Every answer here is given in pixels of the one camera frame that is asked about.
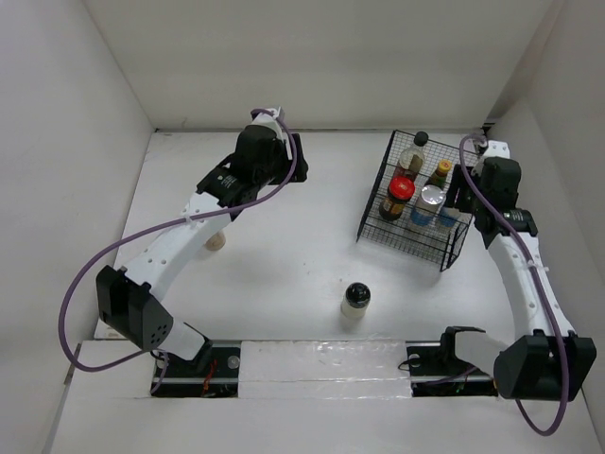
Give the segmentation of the silver-lid shaker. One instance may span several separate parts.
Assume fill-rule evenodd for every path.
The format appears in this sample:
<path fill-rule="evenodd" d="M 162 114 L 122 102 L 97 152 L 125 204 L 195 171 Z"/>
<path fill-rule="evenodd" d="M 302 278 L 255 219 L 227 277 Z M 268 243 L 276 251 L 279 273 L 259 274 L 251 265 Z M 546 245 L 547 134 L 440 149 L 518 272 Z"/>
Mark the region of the silver-lid shaker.
<path fill-rule="evenodd" d="M 443 231 L 450 231 L 457 226 L 461 213 L 455 207 L 443 206 L 436 219 L 436 226 Z"/>
<path fill-rule="evenodd" d="M 433 185 L 425 185 L 411 210 L 410 229 L 413 232 L 420 232 L 427 228 L 438 213 L 444 199 L 443 190 Z"/>

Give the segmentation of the red-lid sauce jar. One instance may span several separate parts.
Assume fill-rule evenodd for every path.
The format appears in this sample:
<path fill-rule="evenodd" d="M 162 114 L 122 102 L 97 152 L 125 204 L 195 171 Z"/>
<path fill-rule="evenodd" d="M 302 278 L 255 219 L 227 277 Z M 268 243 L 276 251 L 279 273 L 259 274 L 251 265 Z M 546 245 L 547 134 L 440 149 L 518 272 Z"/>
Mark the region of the red-lid sauce jar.
<path fill-rule="evenodd" d="M 414 194 L 414 182 L 403 176 L 393 177 L 387 188 L 387 195 L 379 205 L 379 215 L 387 221 L 397 220 Z"/>

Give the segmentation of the yellow-cap sauce bottle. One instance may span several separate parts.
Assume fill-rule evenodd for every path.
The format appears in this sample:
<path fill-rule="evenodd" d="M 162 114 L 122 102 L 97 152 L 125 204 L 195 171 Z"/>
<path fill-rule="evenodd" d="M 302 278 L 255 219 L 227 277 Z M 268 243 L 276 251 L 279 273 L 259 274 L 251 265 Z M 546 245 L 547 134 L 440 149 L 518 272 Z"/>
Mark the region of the yellow-cap sauce bottle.
<path fill-rule="evenodd" d="M 433 185 L 439 188 L 440 190 L 443 190 L 451 169 L 452 163 L 449 160 L 440 160 L 436 169 L 427 179 L 426 185 Z"/>

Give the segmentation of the black-lid white spice jar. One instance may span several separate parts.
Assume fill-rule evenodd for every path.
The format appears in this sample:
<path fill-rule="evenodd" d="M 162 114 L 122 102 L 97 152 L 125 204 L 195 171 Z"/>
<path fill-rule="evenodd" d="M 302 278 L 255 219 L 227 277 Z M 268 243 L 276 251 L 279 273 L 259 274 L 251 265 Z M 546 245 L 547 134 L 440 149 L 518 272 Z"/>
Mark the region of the black-lid white spice jar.
<path fill-rule="evenodd" d="M 365 316 L 370 301 L 370 288 L 363 283 L 353 282 L 344 292 L 340 305 L 341 313 L 350 319 L 361 319 Z"/>

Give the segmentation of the tall black-cap sauce bottle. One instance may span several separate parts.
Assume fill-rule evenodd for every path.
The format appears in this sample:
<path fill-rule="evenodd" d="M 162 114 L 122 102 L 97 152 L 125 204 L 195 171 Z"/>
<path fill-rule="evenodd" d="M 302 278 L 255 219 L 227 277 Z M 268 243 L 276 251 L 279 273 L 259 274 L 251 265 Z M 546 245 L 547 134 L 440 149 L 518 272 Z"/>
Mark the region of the tall black-cap sauce bottle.
<path fill-rule="evenodd" d="M 418 131 L 415 134 L 412 145 L 399 156 L 394 177 L 405 177 L 412 182 L 416 180 L 424 165 L 424 146 L 428 140 L 429 136 L 425 131 Z"/>

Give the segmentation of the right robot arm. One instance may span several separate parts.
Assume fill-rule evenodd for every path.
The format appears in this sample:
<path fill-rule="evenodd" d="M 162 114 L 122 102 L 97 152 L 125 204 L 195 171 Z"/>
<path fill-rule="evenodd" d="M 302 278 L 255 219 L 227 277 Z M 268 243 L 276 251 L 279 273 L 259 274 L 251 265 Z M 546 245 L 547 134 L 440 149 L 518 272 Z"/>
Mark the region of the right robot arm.
<path fill-rule="evenodd" d="M 454 339 L 437 349 L 450 373 L 471 364 L 489 374 L 506 399 L 574 400 L 596 359 L 592 339 L 579 336 L 549 284 L 533 216 L 516 206 L 521 167 L 488 157 L 478 168 L 457 165 L 447 190 L 447 207 L 475 218 L 484 245 L 500 272 L 514 322 L 514 341 L 505 344 L 484 329 L 450 326 Z"/>

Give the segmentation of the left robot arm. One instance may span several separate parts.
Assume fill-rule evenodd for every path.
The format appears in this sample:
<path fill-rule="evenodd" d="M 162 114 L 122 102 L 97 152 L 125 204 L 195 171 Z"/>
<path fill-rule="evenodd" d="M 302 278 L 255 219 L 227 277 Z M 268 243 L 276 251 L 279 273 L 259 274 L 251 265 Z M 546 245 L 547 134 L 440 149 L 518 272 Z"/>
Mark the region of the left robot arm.
<path fill-rule="evenodd" d="M 196 253 L 257 204 L 262 189 L 305 181 L 300 137 L 287 135 L 283 119 L 281 108 L 254 110 L 233 153 L 198 183 L 177 224 L 126 265 L 106 266 L 95 279 L 100 320 L 142 351 L 168 354 L 190 375 L 208 369 L 212 343 L 175 319 L 162 300 Z"/>

